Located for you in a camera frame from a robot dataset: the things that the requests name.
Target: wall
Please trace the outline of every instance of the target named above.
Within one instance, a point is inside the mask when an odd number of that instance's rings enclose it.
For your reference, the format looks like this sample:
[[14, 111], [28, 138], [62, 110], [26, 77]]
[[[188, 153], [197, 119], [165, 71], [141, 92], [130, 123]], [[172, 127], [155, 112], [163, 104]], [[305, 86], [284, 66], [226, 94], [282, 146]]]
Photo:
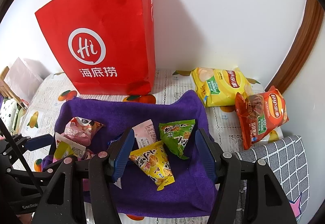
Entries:
[[310, 199], [300, 224], [308, 223], [325, 199], [324, 47], [325, 22], [308, 60], [283, 94], [290, 120], [281, 126], [282, 131], [285, 135], [301, 135], [308, 162]]
[[[20, 56], [42, 77], [61, 70], [34, 15], [49, 1], [15, 0], [11, 5], [0, 24], [0, 69]], [[154, 0], [157, 67], [239, 66], [266, 86], [291, 47], [305, 2]]]

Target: white circular logo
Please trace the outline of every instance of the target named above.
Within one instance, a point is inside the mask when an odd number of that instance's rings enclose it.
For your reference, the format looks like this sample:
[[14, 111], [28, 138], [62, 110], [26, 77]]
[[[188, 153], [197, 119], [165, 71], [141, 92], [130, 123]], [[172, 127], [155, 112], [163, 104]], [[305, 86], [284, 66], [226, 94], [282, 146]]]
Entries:
[[[74, 50], [72, 48], [72, 40], [79, 33], [87, 33], [87, 34], [93, 36], [100, 44], [100, 50], [101, 50], [100, 57], [96, 62], [84, 60], [85, 55], [84, 55], [83, 51], [85, 51], [86, 56], [89, 57], [90, 56], [89, 49], [88, 49], [89, 47], [90, 47], [90, 52], [92, 54], [97, 54], [97, 52], [98, 52], [98, 51], [94, 51], [94, 45], [91, 40], [89, 40], [90, 45], [88, 45], [88, 40], [86, 38], [83, 40], [81, 37], [79, 37], [79, 50], [77, 52], [80, 54], [81, 58], [74, 52]], [[78, 28], [78, 29], [74, 30], [69, 36], [68, 45], [69, 45], [69, 50], [70, 50], [71, 54], [73, 55], [73, 57], [76, 58], [79, 62], [81, 62], [83, 64], [87, 64], [87, 65], [99, 64], [103, 61], [103, 59], [105, 58], [105, 55], [106, 55], [106, 47], [105, 47], [105, 44], [104, 44], [102, 38], [95, 31], [93, 31], [91, 29]]]

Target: pink star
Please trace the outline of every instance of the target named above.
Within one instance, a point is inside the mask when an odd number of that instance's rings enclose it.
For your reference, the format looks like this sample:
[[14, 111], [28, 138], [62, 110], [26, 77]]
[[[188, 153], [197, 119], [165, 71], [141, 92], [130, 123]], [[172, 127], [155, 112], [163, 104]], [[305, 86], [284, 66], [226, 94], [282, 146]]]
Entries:
[[302, 193], [299, 197], [293, 202], [289, 200], [290, 206], [292, 208], [292, 211], [294, 212], [295, 217], [299, 217], [301, 215], [301, 209], [300, 209], [300, 201], [301, 201]]

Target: haidilao shopping bag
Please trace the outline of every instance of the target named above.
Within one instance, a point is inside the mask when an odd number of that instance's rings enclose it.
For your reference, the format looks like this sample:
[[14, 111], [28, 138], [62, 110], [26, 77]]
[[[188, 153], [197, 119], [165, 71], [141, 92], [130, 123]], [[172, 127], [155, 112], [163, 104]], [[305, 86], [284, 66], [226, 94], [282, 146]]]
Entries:
[[152, 0], [52, 0], [35, 15], [80, 94], [145, 95], [155, 75]]

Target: silver rivet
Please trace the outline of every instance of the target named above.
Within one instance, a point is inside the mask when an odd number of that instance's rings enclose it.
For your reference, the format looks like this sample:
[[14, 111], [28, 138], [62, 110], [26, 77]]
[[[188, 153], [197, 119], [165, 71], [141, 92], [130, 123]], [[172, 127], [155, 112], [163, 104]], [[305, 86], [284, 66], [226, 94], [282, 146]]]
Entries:
[[262, 166], [266, 165], [266, 161], [264, 161], [263, 159], [259, 159], [257, 162], [259, 165], [262, 165]]
[[98, 157], [99, 158], [105, 158], [107, 156], [107, 152], [105, 151], [101, 151], [99, 154], [98, 154]]
[[222, 154], [222, 156], [225, 157], [225, 158], [227, 158], [227, 159], [229, 159], [229, 158], [232, 157], [231, 153], [229, 153], [229, 152], [224, 152], [224, 153]]
[[69, 163], [72, 162], [72, 158], [71, 158], [71, 157], [67, 157], [67, 158], [64, 159], [63, 162], [64, 162], [65, 164], [69, 164]]

